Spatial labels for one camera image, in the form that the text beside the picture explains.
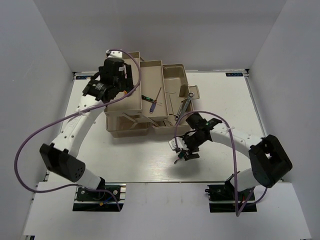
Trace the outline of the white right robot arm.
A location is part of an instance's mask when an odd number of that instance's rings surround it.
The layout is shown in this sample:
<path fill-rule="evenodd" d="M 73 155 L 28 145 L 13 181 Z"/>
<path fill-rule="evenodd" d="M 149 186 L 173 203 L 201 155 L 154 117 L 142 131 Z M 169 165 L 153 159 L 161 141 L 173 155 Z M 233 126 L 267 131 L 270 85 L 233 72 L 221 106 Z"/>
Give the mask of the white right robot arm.
<path fill-rule="evenodd" d="M 199 113 L 191 114 L 186 122 L 191 131 L 175 136 L 171 142 L 172 150 L 180 154 L 184 160 L 199 158 L 200 146 L 207 142 L 215 142 L 246 156 L 250 168 L 234 171 L 226 181 L 226 195 L 236 200 L 244 190 L 263 186 L 272 188 L 293 168 L 293 164 L 285 152 L 279 139 L 269 134 L 259 137 L 232 129 L 225 121 L 218 118 L 206 120 Z"/>

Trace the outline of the large ratchet wrench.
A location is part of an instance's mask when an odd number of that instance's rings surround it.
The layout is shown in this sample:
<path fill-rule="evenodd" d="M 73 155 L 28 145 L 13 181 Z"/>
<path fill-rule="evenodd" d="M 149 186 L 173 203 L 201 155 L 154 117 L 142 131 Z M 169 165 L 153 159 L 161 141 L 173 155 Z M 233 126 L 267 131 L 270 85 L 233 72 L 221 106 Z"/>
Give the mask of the large ratchet wrench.
<path fill-rule="evenodd" d="M 181 105 L 182 105 L 182 110 L 181 110 L 181 113 L 180 113 L 180 116 L 179 116 L 179 119 L 181 119 L 181 117 L 185 114 L 191 100 L 194 98 L 194 93 L 193 92 L 189 92 L 188 95 L 187 95 L 187 98 L 185 100 L 183 100 L 181 102 Z"/>

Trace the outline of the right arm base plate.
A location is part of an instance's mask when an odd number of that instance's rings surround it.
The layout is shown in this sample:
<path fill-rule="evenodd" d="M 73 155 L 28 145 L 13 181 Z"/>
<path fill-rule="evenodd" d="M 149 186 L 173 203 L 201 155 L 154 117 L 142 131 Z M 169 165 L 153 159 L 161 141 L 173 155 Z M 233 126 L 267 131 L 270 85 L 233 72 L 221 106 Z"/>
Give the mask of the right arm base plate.
<path fill-rule="evenodd" d="M 250 189 L 238 192 L 238 208 L 242 207 L 246 198 L 250 194 Z M 222 184 L 211 184 L 207 186 L 205 193 L 208 195 L 209 200 L 209 211 L 210 213 L 235 213 L 236 203 L 234 192 L 229 192 L 226 187 Z M 254 193 L 250 196 L 249 201 L 246 203 L 242 210 L 243 212 L 257 212 L 257 206 L 254 204 L 255 195 Z"/>

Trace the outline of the stubby green handled screwdriver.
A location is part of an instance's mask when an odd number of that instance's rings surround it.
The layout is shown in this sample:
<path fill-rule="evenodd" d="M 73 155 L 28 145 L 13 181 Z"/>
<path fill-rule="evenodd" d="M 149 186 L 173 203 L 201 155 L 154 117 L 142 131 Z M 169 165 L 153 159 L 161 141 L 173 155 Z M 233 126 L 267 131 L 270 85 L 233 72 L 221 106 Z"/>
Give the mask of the stubby green handled screwdriver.
<path fill-rule="evenodd" d="M 177 159 L 174 161 L 174 164 L 176 164 L 179 160 L 181 160 L 183 158 L 184 154 L 182 152 L 180 152 L 178 155 L 177 155 Z"/>

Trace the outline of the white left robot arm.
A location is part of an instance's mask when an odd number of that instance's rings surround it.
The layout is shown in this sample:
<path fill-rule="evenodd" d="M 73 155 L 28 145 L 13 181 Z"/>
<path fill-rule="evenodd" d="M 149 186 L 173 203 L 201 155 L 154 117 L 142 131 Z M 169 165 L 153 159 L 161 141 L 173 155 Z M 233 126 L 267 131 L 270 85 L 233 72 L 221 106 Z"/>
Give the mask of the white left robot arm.
<path fill-rule="evenodd" d="M 39 150 L 49 171 L 88 188 L 88 193 L 96 200 L 105 196 L 105 180 L 88 170 L 77 156 L 84 138 L 104 111 L 104 105 L 133 87 L 131 65 L 121 58 L 107 57 L 83 89 L 77 115 L 67 121 L 50 144 L 43 144 Z"/>

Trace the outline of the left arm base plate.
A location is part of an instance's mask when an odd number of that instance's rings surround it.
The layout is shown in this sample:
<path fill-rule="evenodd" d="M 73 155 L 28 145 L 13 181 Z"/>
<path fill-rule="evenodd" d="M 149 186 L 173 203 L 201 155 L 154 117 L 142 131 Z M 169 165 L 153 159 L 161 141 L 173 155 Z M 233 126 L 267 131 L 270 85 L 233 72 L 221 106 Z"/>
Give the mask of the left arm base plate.
<path fill-rule="evenodd" d="M 122 209 L 126 196 L 125 183 L 105 184 L 105 189 L 116 198 L 120 210 Z M 73 212 L 118 212 L 118 205 L 112 195 L 108 192 L 93 192 L 78 187 L 76 189 Z"/>

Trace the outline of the blue handled long screwdriver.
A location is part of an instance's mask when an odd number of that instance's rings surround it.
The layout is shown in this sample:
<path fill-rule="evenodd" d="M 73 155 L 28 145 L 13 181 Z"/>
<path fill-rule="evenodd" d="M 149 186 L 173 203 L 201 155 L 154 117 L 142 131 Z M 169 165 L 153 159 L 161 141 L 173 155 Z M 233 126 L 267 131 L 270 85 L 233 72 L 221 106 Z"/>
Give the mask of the blue handled long screwdriver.
<path fill-rule="evenodd" d="M 151 104 L 151 107 L 149 109 L 149 113 L 152 114 L 156 108 L 156 105 L 157 105 L 157 100 L 158 100 L 158 97 L 160 95 L 160 92 L 162 90 L 162 87 L 158 90 L 158 93 L 156 95 L 156 98 L 153 100 L 152 104 Z"/>

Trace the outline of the slim black green precision screwdriver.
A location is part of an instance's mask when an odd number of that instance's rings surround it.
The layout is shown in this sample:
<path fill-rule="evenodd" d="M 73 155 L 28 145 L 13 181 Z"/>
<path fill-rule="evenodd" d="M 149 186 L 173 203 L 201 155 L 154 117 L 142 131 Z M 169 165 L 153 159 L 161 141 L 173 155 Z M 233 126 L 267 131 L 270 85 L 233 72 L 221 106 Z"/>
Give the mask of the slim black green precision screwdriver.
<path fill-rule="evenodd" d="M 149 102 L 149 103 L 151 103 L 151 104 L 153 103 L 153 100 L 154 100 L 153 98 L 147 97 L 147 96 L 145 96 L 145 95 L 141 95 L 141 99 L 144 100 L 144 101 L 147 101 L 147 102 Z M 162 102 L 159 102 L 159 101 L 157 100 L 156 105 L 162 106 L 163 103 L 162 103 Z"/>

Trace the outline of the beige plastic toolbox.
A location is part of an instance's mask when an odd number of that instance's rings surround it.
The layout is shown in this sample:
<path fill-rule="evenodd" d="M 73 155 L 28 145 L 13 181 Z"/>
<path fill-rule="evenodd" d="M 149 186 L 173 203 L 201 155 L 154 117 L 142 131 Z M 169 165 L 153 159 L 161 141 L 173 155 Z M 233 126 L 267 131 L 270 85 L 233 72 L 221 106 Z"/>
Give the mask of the beige plastic toolbox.
<path fill-rule="evenodd" d="M 139 52 L 123 54 L 123 60 L 131 65 L 133 83 L 139 84 L 134 93 L 105 110 L 105 128 L 114 138 L 146 136 L 151 129 L 158 135 L 173 134 L 177 130 L 183 134 L 190 130 L 186 121 L 176 124 L 175 115 L 188 93 L 193 92 L 193 100 L 200 98 L 196 85 L 188 83 L 183 64 L 164 64 L 161 60 L 144 60 Z M 142 100 L 141 95 L 158 101 L 153 113 L 149 113 L 151 103 Z"/>

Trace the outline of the small combination wrench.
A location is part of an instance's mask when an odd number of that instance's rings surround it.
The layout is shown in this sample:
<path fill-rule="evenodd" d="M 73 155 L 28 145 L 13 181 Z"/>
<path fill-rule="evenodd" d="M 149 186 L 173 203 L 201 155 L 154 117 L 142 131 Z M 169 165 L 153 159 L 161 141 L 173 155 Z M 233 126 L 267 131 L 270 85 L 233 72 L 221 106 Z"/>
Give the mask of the small combination wrench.
<path fill-rule="evenodd" d="M 176 115 L 174 116 L 174 120 L 175 120 L 175 121 L 178 121 L 178 120 L 179 120 L 181 111 L 182 111 L 182 105 L 179 106 L 179 109 L 178 109 Z"/>

